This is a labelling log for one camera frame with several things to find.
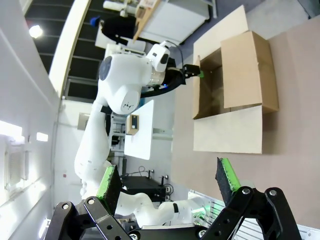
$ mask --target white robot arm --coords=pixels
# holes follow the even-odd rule
[[[169,50],[166,43],[155,44],[146,57],[127,54],[112,54],[100,67],[98,93],[75,157],[75,173],[82,181],[82,199],[97,194],[105,170],[110,146],[106,133],[103,106],[110,106],[120,115],[133,112],[139,104],[141,89],[148,85],[160,85],[164,80]],[[191,200],[164,202],[158,209],[144,194],[120,193],[116,214],[135,214],[139,226],[162,225],[177,220],[191,223],[191,210],[203,206],[200,197]]]

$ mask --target open cardboard box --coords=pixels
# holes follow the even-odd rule
[[[193,150],[262,153],[262,114],[279,110],[269,42],[239,7],[193,45]]]

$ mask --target white cabinet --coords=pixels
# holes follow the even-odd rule
[[[180,44],[207,19],[208,5],[200,0],[163,0],[139,37]]]

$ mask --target tabletop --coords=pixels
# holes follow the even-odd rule
[[[135,135],[125,135],[124,154],[149,160],[153,138],[155,101],[151,100],[131,113],[139,116],[139,130]]]

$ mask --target white wall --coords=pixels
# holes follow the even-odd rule
[[[53,56],[49,78],[60,98],[64,82],[67,79],[71,56],[75,50],[82,23],[85,19],[91,0],[75,0],[63,26],[56,50]]]
[[[62,201],[74,204],[81,201],[82,185],[75,173],[74,162],[84,131],[78,130],[77,126],[79,113],[90,114],[91,106],[91,103],[79,101],[61,102],[54,157],[54,206]]]
[[[11,235],[10,240],[37,240],[43,220],[52,217],[52,190],[48,189],[36,203],[33,210],[25,217],[17,230]]]
[[[51,187],[51,148],[60,100],[29,35],[20,2],[6,0],[0,5],[0,120],[22,127],[23,136],[31,140],[25,146],[30,151],[30,186],[10,201],[0,186],[0,236],[8,239],[45,194],[38,183]],[[36,141],[37,132],[48,134],[49,141]],[[35,214],[28,230],[38,231],[39,222],[42,216]]]

